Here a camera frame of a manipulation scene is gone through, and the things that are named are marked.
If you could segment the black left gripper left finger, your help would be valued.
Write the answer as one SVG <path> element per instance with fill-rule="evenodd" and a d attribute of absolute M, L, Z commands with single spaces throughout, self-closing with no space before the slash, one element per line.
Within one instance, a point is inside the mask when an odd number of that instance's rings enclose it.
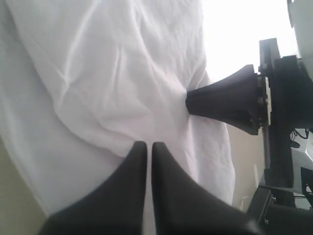
<path fill-rule="evenodd" d="M 52 215 L 41 235 L 140 235 L 146 192 L 147 145 L 133 144 L 116 171 L 92 193 Z"/>

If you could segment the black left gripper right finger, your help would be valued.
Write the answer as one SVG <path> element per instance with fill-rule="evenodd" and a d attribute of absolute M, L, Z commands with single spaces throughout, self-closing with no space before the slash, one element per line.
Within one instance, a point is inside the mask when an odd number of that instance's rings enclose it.
<path fill-rule="evenodd" d="M 152 147 L 152 194 L 158 235 L 257 235 L 258 223 L 199 186 L 167 146 Z"/>

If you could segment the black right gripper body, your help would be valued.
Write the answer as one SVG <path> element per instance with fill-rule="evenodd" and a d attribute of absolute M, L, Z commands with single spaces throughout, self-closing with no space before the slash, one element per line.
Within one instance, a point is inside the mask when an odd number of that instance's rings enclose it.
<path fill-rule="evenodd" d="M 264 182 L 293 188 L 291 132 L 308 127 L 308 72 L 296 55 L 282 57 L 277 39 L 261 40 L 259 72 L 268 82 L 267 121 L 262 128 Z"/>

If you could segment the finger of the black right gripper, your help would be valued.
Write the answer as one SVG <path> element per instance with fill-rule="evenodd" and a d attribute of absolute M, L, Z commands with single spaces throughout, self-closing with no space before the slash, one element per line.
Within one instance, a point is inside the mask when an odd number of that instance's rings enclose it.
<path fill-rule="evenodd" d="M 258 75 L 253 65 L 245 65 L 229 77 L 188 91 L 185 104 L 191 115 L 227 123 L 250 135 L 258 134 Z"/>

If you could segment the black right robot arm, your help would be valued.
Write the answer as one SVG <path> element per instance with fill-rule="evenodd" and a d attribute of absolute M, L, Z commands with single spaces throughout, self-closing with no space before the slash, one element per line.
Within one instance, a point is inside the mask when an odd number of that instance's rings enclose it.
<path fill-rule="evenodd" d="M 313 232 L 313 81 L 304 61 L 261 40 L 258 72 L 246 65 L 189 91 L 191 115 L 263 135 L 264 172 L 247 213 L 269 235 Z"/>

